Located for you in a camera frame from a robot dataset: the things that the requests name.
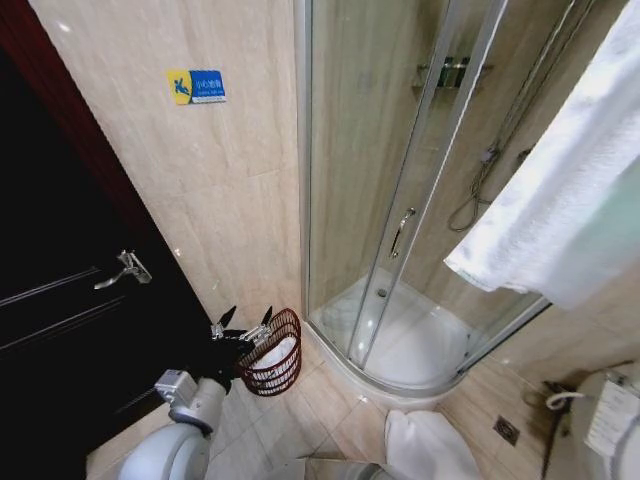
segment red basket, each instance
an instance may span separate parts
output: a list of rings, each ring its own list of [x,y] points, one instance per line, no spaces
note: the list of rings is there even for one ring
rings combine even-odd
[[[263,397],[278,395],[293,385],[302,366],[300,320],[293,310],[285,308],[269,321],[271,335],[237,364],[240,377],[249,391]],[[253,368],[253,365],[287,337],[295,340],[291,351],[275,365]]]

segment toilet lid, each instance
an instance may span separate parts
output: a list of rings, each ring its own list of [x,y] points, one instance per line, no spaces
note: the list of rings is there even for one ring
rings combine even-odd
[[[640,417],[635,418],[620,440],[612,463],[615,480],[640,478]]]

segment floor drain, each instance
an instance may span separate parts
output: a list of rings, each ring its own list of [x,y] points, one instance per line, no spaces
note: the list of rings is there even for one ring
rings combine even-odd
[[[498,420],[493,426],[493,429],[511,445],[513,445],[514,447],[516,446],[516,442],[518,441],[518,437],[520,436],[520,430],[514,427],[513,424],[509,422],[509,420],[498,416]]]

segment white towel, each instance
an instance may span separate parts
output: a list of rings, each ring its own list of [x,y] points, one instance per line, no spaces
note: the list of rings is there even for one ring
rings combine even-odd
[[[481,480],[471,450],[441,413],[389,412],[387,463],[413,480]]]
[[[251,368],[263,369],[269,368],[286,358],[296,345],[296,339],[293,337],[283,338],[278,345],[269,350],[264,357],[254,363]]]
[[[630,0],[546,132],[445,259],[486,291],[572,308],[640,258],[640,0]]]

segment shower enclosure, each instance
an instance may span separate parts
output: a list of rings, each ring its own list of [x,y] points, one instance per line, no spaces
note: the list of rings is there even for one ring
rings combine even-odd
[[[360,380],[441,394],[548,306],[443,259],[578,79],[593,4],[298,2],[305,318]]]

